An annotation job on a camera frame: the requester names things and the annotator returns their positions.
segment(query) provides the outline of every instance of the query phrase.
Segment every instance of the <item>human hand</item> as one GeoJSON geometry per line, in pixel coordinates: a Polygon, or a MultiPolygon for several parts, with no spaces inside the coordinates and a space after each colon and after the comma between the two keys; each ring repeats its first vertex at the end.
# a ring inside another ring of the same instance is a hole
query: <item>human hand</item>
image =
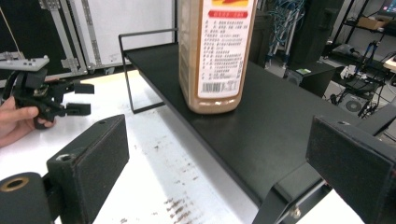
{"type": "MultiPolygon", "coordinates": [[[[0,106],[0,147],[8,146],[35,129],[34,118],[38,115],[38,108],[28,106],[17,109],[14,97],[9,97],[0,106]]],[[[52,127],[55,122],[38,119],[38,123],[46,128],[52,127]]]]}

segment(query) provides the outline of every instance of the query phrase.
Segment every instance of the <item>metal frame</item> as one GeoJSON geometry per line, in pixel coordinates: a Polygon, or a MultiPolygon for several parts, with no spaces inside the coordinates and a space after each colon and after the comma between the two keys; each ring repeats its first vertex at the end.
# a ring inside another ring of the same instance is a hole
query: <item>metal frame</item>
{"type": "Polygon", "coordinates": [[[63,68],[70,69],[72,75],[86,75],[88,74],[87,67],[85,65],[84,58],[82,56],[81,48],[78,43],[78,37],[73,26],[73,19],[70,16],[70,11],[68,9],[66,0],[50,1],[50,0],[40,0],[39,4],[42,9],[46,9],[51,13],[54,20],[56,30],[58,31],[59,38],[61,39],[62,47],[64,48],[64,54],[66,58],[61,60],[63,68]],[[74,49],[77,54],[77,58],[73,55],[73,50],[70,47],[69,40],[67,38],[66,30],[64,29],[61,14],[59,10],[62,9],[64,12],[64,18],[67,23],[68,33],[70,34],[74,49]]]}
{"type": "Polygon", "coordinates": [[[133,99],[132,99],[132,94],[131,94],[131,87],[129,85],[129,78],[128,78],[128,71],[126,69],[126,62],[125,62],[125,57],[126,55],[124,54],[124,48],[122,45],[122,39],[124,37],[130,37],[130,36],[137,36],[137,35],[153,35],[153,34],[160,34],[160,33],[166,33],[166,32],[174,32],[175,36],[177,36],[177,28],[172,28],[172,29],[165,29],[165,30],[157,30],[157,31],[147,31],[147,32],[138,32],[138,33],[129,33],[129,34],[121,34],[119,35],[119,42],[120,42],[120,52],[121,52],[121,58],[122,58],[122,66],[123,66],[123,70],[124,70],[124,75],[125,75],[125,80],[126,80],[126,85],[127,85],[127,89],[128,89],[128,96],[129,96],[129,103],[131,105],[131,109],[132,112],[134,114],[138,114],[147,110],[150,110],[152,108],[158,107],[158,106],[162,106],[165,105],[164,102],[160,102],[158,104],[154,104],[154,105],[148,105],[148,106],[144,106],[142,108],[138,108],[138,109],[134,109],[134,103],[133,103],[133,99]]]}

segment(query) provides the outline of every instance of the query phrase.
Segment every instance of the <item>plastic bottle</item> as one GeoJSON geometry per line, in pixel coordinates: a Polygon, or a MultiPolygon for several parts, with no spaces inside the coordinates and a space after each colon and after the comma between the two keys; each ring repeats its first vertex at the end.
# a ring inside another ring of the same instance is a hole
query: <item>plastic bottle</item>
{"type": "Polygon", "coordinates": [[[190,110],[234,110],[242,97],[257,0],[187,0],[179,6],[179,84],[190,110]]]}

